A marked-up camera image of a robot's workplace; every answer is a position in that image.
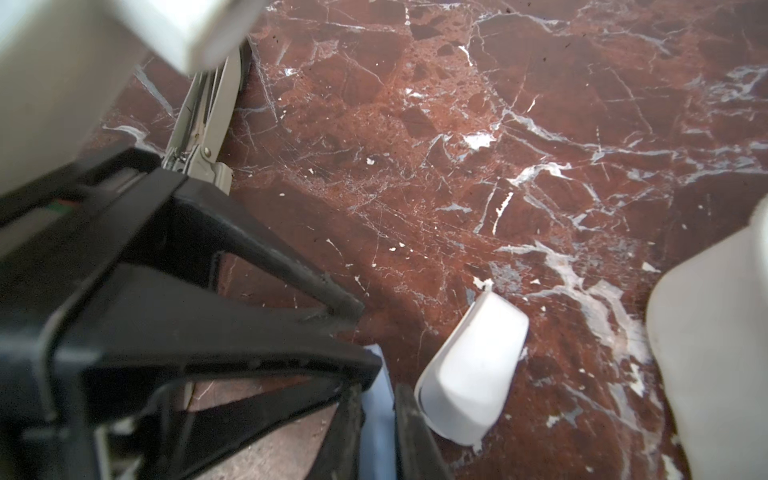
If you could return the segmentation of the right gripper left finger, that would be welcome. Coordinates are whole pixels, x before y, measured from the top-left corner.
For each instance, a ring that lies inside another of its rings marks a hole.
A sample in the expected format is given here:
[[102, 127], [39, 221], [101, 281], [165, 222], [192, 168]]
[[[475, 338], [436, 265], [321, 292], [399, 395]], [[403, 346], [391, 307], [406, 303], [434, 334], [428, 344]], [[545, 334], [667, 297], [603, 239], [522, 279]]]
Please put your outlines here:
[[338, 402], [307, 480], [357, 479], [363, 426], [362, 387], [348, 388]]

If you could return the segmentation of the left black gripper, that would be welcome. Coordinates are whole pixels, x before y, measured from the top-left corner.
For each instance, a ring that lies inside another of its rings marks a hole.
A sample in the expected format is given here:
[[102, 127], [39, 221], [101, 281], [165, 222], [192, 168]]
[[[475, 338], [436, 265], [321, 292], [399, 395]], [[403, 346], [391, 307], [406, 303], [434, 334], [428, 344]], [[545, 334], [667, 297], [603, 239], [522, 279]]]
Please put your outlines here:
[[123, 148], [1, 198], [1, 475], [64, 478], [71, 430], [158, 411], [198, 380], [306, 375], [369, 388], [381, 362], [263, 309], [133, 264], [124, 251], [188, 177]]

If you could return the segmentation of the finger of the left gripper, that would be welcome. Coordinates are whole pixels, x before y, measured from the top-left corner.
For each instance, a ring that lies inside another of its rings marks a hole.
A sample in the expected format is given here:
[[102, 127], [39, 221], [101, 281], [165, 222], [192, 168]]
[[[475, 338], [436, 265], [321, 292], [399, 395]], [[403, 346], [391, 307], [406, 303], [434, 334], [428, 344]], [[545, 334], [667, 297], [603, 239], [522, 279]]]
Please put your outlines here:
[[355, 327], [364, 304], [306, 260], [243, 206], [215, 186], [184, 182], [171, 197], [167, 268], [200, 287], [218, 285], [221, 256], [233, 254], [319, 301], [300, 322], [311, 327]]

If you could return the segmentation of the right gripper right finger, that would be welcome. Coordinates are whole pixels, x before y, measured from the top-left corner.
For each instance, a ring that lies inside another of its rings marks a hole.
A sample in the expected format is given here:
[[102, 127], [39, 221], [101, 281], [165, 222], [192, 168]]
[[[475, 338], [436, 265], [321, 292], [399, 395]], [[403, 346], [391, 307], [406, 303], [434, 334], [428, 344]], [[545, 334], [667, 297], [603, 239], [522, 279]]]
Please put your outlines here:
[[413, 389], [398, 384], [394, 395], [397, 478], [449, 479], [450, 469], [418, 408]]

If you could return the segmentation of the small blue stapler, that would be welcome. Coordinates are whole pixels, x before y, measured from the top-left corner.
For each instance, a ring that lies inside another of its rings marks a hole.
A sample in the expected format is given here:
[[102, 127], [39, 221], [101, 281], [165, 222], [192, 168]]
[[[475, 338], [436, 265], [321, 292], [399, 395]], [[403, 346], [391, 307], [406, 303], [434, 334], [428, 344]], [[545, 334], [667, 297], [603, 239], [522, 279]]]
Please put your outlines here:
[[362, 394], [365, 421], [360, 437], [358, 478], [395, 480], [394, 391], [381, 347], [373, 344], [365, 349], [379, 357], [382, 366], [372, 386]]

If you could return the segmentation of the small white stapler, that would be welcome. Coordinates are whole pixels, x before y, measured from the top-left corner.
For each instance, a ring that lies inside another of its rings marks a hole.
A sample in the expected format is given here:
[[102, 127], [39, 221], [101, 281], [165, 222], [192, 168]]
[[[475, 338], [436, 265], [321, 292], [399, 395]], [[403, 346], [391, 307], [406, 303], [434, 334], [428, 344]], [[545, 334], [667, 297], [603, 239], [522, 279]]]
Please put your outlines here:
[[519, 308], [479, 295], [417, 380], [428, 427], [461, 446], [480, 443], [502, 415], [528, 330]]

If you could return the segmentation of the beige black long stapler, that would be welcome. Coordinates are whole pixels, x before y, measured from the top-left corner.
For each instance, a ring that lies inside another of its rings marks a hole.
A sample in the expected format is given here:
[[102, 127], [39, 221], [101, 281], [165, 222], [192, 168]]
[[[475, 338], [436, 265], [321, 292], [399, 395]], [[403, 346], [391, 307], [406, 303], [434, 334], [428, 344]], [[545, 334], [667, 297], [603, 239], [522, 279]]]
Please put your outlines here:
[[226, 194], [231, 191], [233, 171], [218, 155], [251, 64], [252, 48], [244, 41], [217, 69], [193, 77], [166, 148], [164, 169], [211, 183]]

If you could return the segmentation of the white oval tray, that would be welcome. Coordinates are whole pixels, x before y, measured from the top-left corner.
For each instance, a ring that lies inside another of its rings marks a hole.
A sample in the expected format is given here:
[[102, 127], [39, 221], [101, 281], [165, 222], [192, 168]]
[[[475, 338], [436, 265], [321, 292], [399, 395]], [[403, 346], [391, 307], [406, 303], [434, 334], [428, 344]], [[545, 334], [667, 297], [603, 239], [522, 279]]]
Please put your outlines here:
[[767, 476], [767, 202], [662, 276], [651, 351], [695, 479]]

